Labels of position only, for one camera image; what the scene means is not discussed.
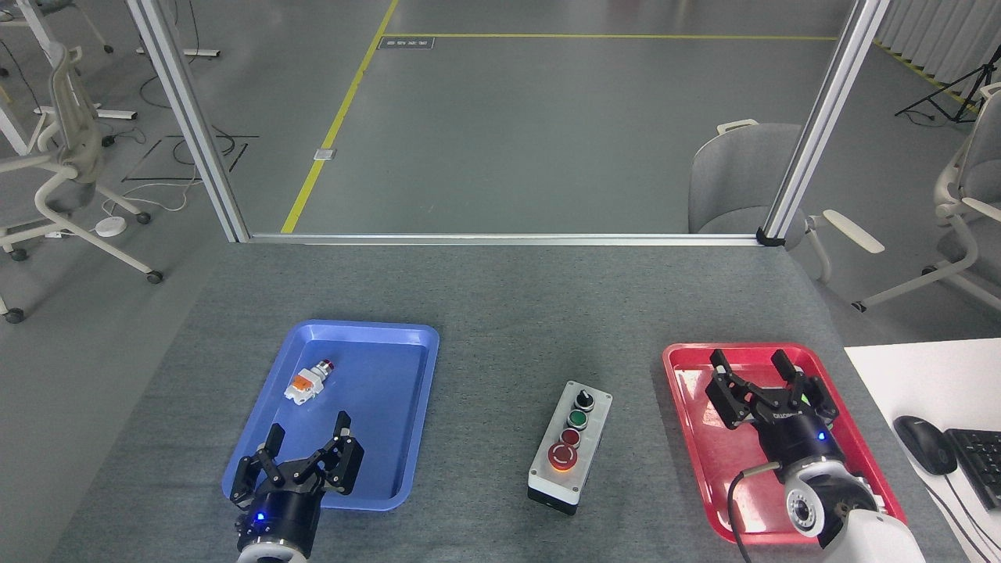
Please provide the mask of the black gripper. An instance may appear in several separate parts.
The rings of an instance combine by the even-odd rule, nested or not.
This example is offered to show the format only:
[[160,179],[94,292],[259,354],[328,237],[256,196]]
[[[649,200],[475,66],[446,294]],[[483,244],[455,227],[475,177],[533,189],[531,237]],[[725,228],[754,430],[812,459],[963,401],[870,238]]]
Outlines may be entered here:
[[816,457],[846,461],[829,430],[839,417],[839,407],[822,378],[806,375],[791,362],[785,350],[776,350],[771,361],[787,383],[789,405],[804,409],[797,412],[772,412],[771,391],[734,373],[721,349],[712,351],[710,361],[714,371],[705,393],[716,413],[729,430],[736,430],[748,418],[754,419],[762,452],[769,462],[779,464],[775,470],[777,475],[786,474]]
[[337,414],[332,438],[309,457],[276,462],[285,429],[273,423],[264,444],[241,457],[229,500],[246,513],[235,522],[240,559],[308,559],[325,489],[353,492],[364,448],[351,434],[346,411]]

